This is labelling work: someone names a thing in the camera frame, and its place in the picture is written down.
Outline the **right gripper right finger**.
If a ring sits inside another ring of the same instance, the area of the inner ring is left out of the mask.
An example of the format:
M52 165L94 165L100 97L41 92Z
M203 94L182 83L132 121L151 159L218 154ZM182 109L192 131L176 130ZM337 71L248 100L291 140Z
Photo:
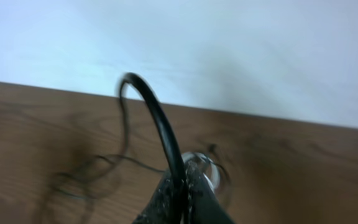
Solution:
M220 206L203 173L193 161L185 163L188 204L184 209L187 224L234 224Z

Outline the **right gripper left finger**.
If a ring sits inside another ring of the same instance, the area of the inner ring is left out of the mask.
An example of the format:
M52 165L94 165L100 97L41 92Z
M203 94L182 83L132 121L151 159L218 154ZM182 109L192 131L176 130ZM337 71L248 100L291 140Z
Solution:
M181 219L181 187L174 186L172 175L166 170L150 202L132 224L180 224Z

